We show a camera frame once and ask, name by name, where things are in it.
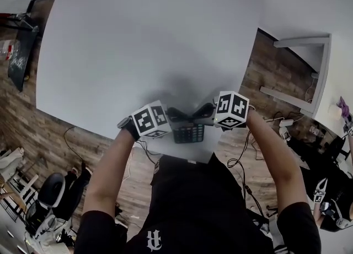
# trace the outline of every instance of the plastic bottle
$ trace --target plastic bottle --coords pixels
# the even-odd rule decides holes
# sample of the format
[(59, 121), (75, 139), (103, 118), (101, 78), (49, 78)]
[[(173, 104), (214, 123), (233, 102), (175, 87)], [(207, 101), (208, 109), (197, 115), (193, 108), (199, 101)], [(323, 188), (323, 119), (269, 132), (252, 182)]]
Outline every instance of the plastic bottle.
[(0, 41), (0, 61), (15, 58), (20, 51), (20, 42), (18, 40)]

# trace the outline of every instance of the person in black shirt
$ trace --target person in black shirt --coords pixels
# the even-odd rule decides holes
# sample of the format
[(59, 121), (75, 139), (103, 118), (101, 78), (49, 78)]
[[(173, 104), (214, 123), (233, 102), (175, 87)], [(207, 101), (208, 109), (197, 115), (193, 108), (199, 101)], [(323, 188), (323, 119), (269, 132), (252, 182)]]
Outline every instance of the person in black shirt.
[[(314, 148), (309, 147), (302, 141), (291, 136), (287, 128), (280, 128), (280, 134), (287, 142), (288, 146), (305, 161), (310, 170), (301, 168), (307, 195), (314, 200), (314, 191), (318, 182), (327, 178), (326, 195), (323, 202), (328, 202), (335, 213), (332, 216), (322, 215), (320, 203), (314, 206), (314, 218), (323, 230), (337, 232), (342, 230), (336, 224), (339, 219), (334, 201), (342, 213), (342, 217), (348, 221), (353, 220), (353, 179), (350, 179), (346, 173), (324, 154), (318, 153)], [(352, 137), (349, 135), (349, 144), (352, 145)]]
[[(275, 181), (278, 227), (289, 251), (321, 253), (303, 177), (282, 139), (254, 110), (247, 125)], [(271, 240), (249, 217), (239, 185), (215, 157), (191, 164), (163, 156), (155, 168), (149, 215), (128, 243), (116, 233), (115, 201), (138, 134), (124, 127), (103, 155), (85, 196), (75, 254), (274, 253)]]

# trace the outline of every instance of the white table frame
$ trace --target white table frame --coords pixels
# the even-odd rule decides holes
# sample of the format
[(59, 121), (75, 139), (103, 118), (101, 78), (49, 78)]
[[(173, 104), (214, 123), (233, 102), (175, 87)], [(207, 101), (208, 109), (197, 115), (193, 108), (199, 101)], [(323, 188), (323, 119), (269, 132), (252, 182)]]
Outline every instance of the white table frame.
[(323, 46), (323, 57), (321, 61), (321, 67), (319, 72), (318, 82), (315, 88), (314, 97), (311, 103), (296, 98), (294, 96), (281, 93), (277, 90), (269, 89), (266, 87), (261, 87), (260, 91), (271, 95), (277, 99), (285, 101), (289, 104), (299, 107), (300, 112), (310, 118), (315, 118), (315, 115), (319, 109), (319, 104), (323, 95), (327, 73), (328, 73), (328, 64), (330, 61), (330, 49), (331, 49), (331, 35), (328, 37), (308, 37), (302, 39), (288, 39), (280, 40), (274, 42), (274, 47), (296, 47), (296, 46)]

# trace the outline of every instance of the white shirt logo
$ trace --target white shirt logo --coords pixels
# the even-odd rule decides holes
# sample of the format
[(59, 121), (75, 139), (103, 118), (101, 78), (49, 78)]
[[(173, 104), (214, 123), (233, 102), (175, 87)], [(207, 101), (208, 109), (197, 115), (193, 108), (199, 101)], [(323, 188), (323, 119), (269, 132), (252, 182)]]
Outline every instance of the white shirt logo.
[(161, 241), (161, 238), (159, 237), (158, 233), (159, 233), (159, 230), (155, 230), (153, 232), (153, 237), (152, 237), (152, 232), (148, 231), (148, 234), (147, 234), (147, 238), (148, 238), (147, 247), (149, 249), (151, 249), (151, 252), (153, 250), (159, 250), (162, 247), (162, 244), (159, 244), (159, 242)]

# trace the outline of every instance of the cable connector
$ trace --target cable connector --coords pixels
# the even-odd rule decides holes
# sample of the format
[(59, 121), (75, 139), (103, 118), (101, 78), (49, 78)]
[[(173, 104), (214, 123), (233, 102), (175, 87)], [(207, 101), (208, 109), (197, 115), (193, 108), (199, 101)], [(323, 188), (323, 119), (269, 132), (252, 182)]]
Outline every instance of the cable connector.
[(252, 190), (250, 189), (250, 187), (248, 187), (247, 185), (245, 185), (245, 189), (247, 190), (247, 193), (248, 193), (249, 195), (253, 195), (253, 192), (252, 192)]

